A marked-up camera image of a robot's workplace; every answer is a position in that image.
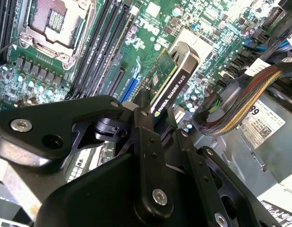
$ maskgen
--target cpu socket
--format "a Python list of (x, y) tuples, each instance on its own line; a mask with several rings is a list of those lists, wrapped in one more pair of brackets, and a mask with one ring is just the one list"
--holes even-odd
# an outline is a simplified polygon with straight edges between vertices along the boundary
[(74, 66), (91, 5), (90, 0), (26, 0), (26, 18), (18, 28), (20, 45), (33, 46), (61, 61), (63, 69)]

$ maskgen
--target barcode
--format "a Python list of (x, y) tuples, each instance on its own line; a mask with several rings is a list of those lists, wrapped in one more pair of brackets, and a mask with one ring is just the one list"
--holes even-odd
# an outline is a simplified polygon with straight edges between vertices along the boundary
[(266, 126), (262, 131), (259, 132), (259, 134), (265, 139), (268, 135), (270, 135), (271, 132), (271, 129)]

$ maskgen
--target motherboard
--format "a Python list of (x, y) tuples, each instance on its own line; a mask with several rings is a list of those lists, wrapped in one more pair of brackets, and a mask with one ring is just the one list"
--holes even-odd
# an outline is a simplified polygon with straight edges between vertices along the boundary
[(123, 103), (140, 89), (156, 97), (177, 68), (169, 51), (182, 41), (199, 57), (172, 104), (188, 131), (206, 98), (216, 97), (210, 113), (222, 103), (218, 93), (243, 65), (246, 42), (265, 39), (258, 28), (268, 33), (282, 18), (278, 2), (0, 0), (0, 50), (11, 44), (0, 52), (0, 111), (104, 94)]

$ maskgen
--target braided cable bundle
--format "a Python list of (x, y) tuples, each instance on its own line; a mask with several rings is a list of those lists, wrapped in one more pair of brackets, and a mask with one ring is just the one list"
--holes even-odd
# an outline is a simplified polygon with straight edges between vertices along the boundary
[(229, 133), (247, 116), (266, 88), (282, 77), (292, 78), (292, 62), (276, 64), (259, 72), (223, 117), (214, 122), (207, 122), (198, 130), (212, 137)]

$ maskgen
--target silver screw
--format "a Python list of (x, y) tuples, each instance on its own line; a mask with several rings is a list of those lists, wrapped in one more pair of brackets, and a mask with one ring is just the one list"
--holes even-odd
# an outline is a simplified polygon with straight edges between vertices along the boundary
[(19, 132), (27, 132), (31, 131), (33, 128), (33, 125), (25, 119), (15, 119), (10, 123), (10, 127)]
[(226, 219), (220, 213), (214, 214), (216, 222), (219, 224), (220, 227), (228, 227), (228, 223)]
[(119, 104), (117, 104), (115, 101), (112, 101), (111, 105), (113, 105), (114, 107), (119, 107)]
[(167, 195), (161, 189), (154, 189), (152, 192), (152, 197), (157, 204), (159, 204), (161, 206), (166, 206)]
[(144, 116), (148, 116), (148, 114), (147, 114), (144, 110), (142, 110), (141, 113), (142, 113)]
[(210, 150), (210, 149), (206, 149), (206, 151), (207, 151), (208, 154), (213, 155), (212, 150)]
[(184, 137), (188, 137), (188, 134), (187, 134), (185, 131), (182, 131), (182, 135), (183, 135)]

